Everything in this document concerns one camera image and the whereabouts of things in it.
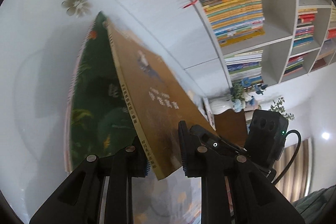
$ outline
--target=red tape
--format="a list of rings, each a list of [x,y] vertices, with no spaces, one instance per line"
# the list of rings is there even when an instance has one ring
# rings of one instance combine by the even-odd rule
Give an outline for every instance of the red tape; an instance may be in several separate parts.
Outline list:
[[[196,2],[197,2],[197,0],[194,0],[194,1],[190,2],[189,4],[187,4],[186,6],[184,6],[183,9],[187,8],[187,7],[191,6],[191,5],[194,5]]]

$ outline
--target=bright light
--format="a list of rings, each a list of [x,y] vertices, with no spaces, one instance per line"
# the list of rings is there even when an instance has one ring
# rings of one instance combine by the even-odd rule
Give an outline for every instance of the bright light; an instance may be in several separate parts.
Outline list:
[[[326,140],[328,140],[329,137],[330,137],[330,134],[327,133],[327,132],[325,132],[325,133],[322,134],[322,138],[324,138],[324,139],[326,139]]]

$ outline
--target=white flower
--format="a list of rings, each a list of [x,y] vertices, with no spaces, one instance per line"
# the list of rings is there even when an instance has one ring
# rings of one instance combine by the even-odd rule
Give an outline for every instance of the white flower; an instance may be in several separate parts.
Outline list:
[[[64,0],[64,2],[62,2],[62,7],[68,8],[67,14],[69,16],[76,14],[77,17],[81,17],[90,13],[89,8],[91,5],[87,0]]]

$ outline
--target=black cable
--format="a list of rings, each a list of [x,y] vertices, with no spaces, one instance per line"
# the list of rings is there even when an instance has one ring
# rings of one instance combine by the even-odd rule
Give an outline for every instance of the black cable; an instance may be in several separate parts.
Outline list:
[[[280,175],[279,175],[279,176],[272,182],[273,185],[276,185],[276,184],[279,182],[279,180],[282,179],[282,177],[285,175],[285,173],[286,173],[286,172],[288,171],[288,169],[291,167],[292,163],[293,163],[294,160],[295,160],[296,155],[297,155],[298,152],[299,152],[300,145],[301,145],[301,135],[300,135],[300,133],[299,133],[297,130],[293,129],[293,130],[290,130],[290,131],[288,131],[288,132],[286,133],[285,138],[287,138],[287,136],[288,136],[289,134],[291,134],[291,133],[295,133],[295,134],[297,135],[298,139],[299,139],[299,140],[298,140],[298,143],[297,143],[297,147],[296,147],[296,149],[295,149],[295,151],[294,151],[294,154],[293,154],[291,160],[290,160],[289,163],[287,164],[287,166],[286,166],[286,167],[284,168],[284,170],[280,173]]]

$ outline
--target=metal screw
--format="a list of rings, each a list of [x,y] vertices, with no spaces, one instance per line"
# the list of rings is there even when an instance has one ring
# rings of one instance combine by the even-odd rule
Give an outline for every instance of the metal screw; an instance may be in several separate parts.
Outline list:
[[[238,162],[241,162],[241,163],[246,162],[246,157],[243,155],[238,155],[236,159]]]
[[[199,146],[197,147],[197,151],[199,153],[205,153],[206,151],[208,151],[208,149],[205,146]]]
[[[129,145],[125,148],[126,152],[133,152],[135,150],[135,146]]]
[[[88,162],[94,162],[97,159],[96,155],[89,155],[86,157]]]

